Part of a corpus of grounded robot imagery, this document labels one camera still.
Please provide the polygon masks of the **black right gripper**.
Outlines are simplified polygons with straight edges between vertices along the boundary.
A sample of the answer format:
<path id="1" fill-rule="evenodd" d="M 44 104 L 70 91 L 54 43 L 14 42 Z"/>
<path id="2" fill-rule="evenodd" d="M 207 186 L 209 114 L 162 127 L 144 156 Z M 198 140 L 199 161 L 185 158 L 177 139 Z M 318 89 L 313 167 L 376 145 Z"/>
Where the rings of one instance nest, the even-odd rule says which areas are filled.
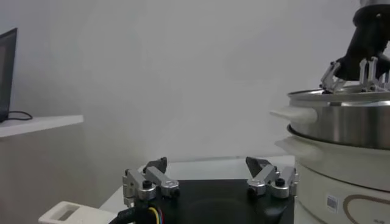
<path id="1" fill-rule="evenodd" d="M 389 91 L 389 5 L 369 4 L 356 11 L 356 26 L 345 56 L 333 61 L 321 78 L 320 88 L 339 91 L 346 81 L 360 81 L 362 91 Z"/>

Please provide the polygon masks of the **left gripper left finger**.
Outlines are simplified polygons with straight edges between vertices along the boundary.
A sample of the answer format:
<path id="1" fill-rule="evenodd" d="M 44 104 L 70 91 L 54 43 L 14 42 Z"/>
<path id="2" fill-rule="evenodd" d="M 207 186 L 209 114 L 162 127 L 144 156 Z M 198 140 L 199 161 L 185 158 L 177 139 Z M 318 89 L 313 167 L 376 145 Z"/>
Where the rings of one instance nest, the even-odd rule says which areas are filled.
<path id="1" fill-rule="evenodd" d="M 131 207 L 136 200 L 151 201 L 157 195 L 176 199 L 180 196 L 178 180 L 171 179 L 165 172 L 168 167 L 167 157 L 149 161 L 141 171 L 126 169 L 122 177 L 124 204 Z"/>

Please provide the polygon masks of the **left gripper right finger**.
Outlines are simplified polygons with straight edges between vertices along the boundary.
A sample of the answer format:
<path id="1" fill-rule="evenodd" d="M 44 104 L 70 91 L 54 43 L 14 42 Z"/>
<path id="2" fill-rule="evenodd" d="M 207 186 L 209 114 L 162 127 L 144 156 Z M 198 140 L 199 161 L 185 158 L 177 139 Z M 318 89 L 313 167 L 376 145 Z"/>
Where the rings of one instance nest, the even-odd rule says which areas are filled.
<path id="1" fill-rule="evenodd" d="M 246 165 L 252 178 L 247 180 L 248 191 L 253 197 L 267 192 L 274 198 L 288 198 L 297 195 L 298 173 L 295 167 L 286 166 L 279 170 L 266 159 L 246 158 Z"/>

